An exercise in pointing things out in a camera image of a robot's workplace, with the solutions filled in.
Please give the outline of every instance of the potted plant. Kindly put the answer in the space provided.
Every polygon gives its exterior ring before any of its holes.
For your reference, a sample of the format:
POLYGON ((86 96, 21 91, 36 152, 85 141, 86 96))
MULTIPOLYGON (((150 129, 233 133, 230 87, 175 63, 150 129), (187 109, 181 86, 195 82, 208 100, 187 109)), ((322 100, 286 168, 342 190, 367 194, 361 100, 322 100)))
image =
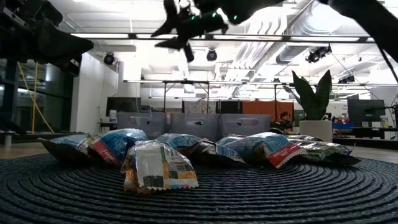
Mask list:
POLYGON ((332 142, 333 131, 331 121, 323 121, 322 118, 326 113, 326 107, 329 104, 329 95, 331 93, 331 75, 330 71, 319 80, 316 86, 316 92, 306 81, 304 77, 299 78, 293 72, 294 88, 299 96, 287 86, 285 91, 291 93, 297 102, 303 107, 306 120, 300 122, 300 134, 318 137, 326 142, 332 142))

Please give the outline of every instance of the dark round rug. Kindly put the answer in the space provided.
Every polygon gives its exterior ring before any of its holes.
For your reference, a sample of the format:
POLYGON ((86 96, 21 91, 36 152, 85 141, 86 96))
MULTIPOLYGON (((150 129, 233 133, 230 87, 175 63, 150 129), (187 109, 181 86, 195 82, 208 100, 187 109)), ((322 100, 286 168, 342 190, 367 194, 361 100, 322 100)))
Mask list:
POLYGON ((200 169, 199 188, 124 192, 117 169, 62 168, 49 154, 0 161, 4 223, 396 223, 398 164, 200 169))

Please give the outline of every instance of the green leaf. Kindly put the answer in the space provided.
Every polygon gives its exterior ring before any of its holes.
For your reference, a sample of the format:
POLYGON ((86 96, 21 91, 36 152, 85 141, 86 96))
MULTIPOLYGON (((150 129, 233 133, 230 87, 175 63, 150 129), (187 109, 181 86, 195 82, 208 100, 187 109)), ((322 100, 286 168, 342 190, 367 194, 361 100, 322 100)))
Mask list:
POLYGON ((324 74, 324 76, 319 80, 318 86, 317 86, 317 92, 315 93, 316 95, 316 101, 319 106, 320 110, 325 110, 326 107, 329 105, 329 96, 331 93, 331 74, 330 70, 324 74))
POLYGON ((294 87, 297 93, 300 95, 301 99, 303 97, 315 98, 315 93, 313 92, 310 84, 300 79, 294 71, 292 71, 292 73, 293 73, 294 87))
POLYGON ((309 83, 305 80, 299 78, 295 72, 293 72, 293 80, 294 80, 294 87, 297 93, 300 95, 300 104, 303 107, 305 113, 307 114, 307 118, 310 120, 318 120, 319 111, 316 96, 313 92, 309 83))
POLYGON ((306 81, 307 83, 309 83, 304 77, 301 77, 302 80, 306 81))
POLYGON ((293 95, 293 96, 296 98, 297 102, 298 102, 299 104, 301 104, 300 97, 297 96, 296 93, 293 92, 293 90, 292 90, 290 87, 284 86, 284 90, 285 90, 287 93, 290 93, 291 95, 293 95))

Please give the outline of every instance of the track light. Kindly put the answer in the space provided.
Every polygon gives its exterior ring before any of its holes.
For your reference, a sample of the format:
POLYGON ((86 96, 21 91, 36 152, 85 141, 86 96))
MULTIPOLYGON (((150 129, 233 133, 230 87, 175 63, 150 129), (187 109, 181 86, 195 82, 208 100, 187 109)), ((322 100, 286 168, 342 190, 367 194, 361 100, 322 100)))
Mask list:
POLYGON ((113 52, 106 53, 106 56, 104 58, 104 63, 106 65, 114 65, 116 62, 117 62, 117 60, 114 57, 114 53, 113 52))
POLYGON ((310 55, 305 60, 308 61, 309 63, 316 63, 330 53, 331 53, 330 45, 327 47, 318 47, 316 50, 311 50, 310 55))
POLYGON ((214 62, 215 60, 217 60, 217 52, 215 49, 210 49, 207 53, 207 61, 214 62))
POLYGON ((340 80, 338 80, 338 84, 349 84, 349 83, 354 83, 354 82, 355 82, 354 75, 349 75, 345 78, 340 78, 340 80))

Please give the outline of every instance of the chip bag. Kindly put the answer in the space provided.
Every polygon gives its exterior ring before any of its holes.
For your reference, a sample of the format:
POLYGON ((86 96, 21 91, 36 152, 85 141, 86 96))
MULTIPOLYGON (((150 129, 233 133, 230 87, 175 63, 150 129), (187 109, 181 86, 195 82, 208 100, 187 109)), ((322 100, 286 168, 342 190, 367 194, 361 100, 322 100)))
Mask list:
POLYGON ((209 140, 201 140, 190 147, 178 148, 177 151, 186 156, 191 162, 201 165, 246 165, 237 152, 209 140))
POLYGON ((283 135, 261 133, 230 142, 225 147, 236 151, 245 162, 261 162, 268 160, 279 168, 289 159, 307 152, 283 135))
POLYGON ((244 136, 233 136, 233 135, 231 135, 231 136, 228 136, 228 137, 225 137, 225 138, 219 140, 219 141, 217 142, 217 144, 218 144, 219 146, 225 146, 225 145, 227 145, 228 143, 231 143, 231 142, 236 141, 236 140, 240 140, 240 139, 242 139, 242 138, 245 138, 245 137, 244 137, 244 136))
POLYGON ((50 141, 39 139, 48 152, 66 164, 82 164, 91 160, 85 134, 64 136, 50 141))
POLYGON ((306 141, 322 141, 321 139, 317 138, 317 137, 312 137, 312 136, 286 136, 288 139, 295 139, 295 140, 306 140, 306 141))
POLYGON ((121 172, 126 174, 124 190, 139 194, 199 186, 190 161, 166 143, 158 141, 131 147, 121 172))
POLYGON ((126 158, 127 149, 138 141, 146 140, 147 136, 142 130, 120 129, 88 135, 87 143, 107 164, 121 166, 126 158))
POLYGON ((289 141, 302 147, 306 150, 306 155, 301 155, 312 162, 327 162, 330 164, 349 166, 361 162, 359 159, 350 156, 352 149, 339 144, 320 142, 320 141, 306 141, 299 139, 290 139, 289 141))
POLYGON ((164 134, 156 139, 156 141, 168 144, 173 149, 188 147, 200 140, 201 138, 189 134, 164 134))

